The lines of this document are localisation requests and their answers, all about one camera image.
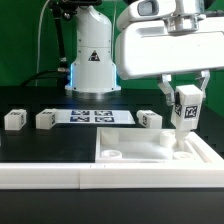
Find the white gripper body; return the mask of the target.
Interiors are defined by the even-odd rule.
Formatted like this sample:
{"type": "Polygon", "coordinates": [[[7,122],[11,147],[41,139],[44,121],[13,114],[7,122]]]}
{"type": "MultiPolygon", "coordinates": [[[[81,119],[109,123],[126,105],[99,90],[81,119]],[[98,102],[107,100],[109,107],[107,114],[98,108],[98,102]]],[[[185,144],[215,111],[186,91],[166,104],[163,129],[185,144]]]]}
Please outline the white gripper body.
{"type": "Polygon", "coordinates": [[[222,69],[224,18],[206,18],[181,35],[169,34],[161,20],[133,23],[116,40],[115,64],[122,79],[222,69]]]}

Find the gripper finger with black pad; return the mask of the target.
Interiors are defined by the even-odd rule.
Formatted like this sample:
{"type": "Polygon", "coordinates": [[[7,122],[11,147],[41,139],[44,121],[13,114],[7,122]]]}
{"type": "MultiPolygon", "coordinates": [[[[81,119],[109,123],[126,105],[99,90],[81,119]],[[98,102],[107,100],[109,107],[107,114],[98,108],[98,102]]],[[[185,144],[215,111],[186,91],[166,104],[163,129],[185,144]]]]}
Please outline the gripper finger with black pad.
{"type": "Polygon", "coordinates": [[[175,92],[172,86],[170,85],[171,76],[167,74],[162,74],[157,78],[157,83],[161,91],[166,96],[166,103],[168,106],[175,104],[175,92]]]}
{"type": "Polygon", "coordinates": [[[210,80],[210,71],[203,70],[196,74],[196,80],[198,81],[199,89],[203,92],[203,98],[206,98],[206,88],[210,80]]]}

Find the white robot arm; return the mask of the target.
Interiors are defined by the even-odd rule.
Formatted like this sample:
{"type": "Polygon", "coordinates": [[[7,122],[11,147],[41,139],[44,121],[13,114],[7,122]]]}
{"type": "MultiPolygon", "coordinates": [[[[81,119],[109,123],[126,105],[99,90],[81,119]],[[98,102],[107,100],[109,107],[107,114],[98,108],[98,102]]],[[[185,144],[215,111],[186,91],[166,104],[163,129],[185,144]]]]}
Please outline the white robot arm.
{"type": "Polygon", "coordinates": [[[224,12],[204,10],[204,0],[134,0],[117,19],[120,31],[111,39],[111,23],[83,1],[77,9],[77,58],[72,87],[101,93],[122,79],[156,77],[169,105],[178,102],[169,75],[197,72],[205,89],[212,70],[224,69],[224,12]]]}

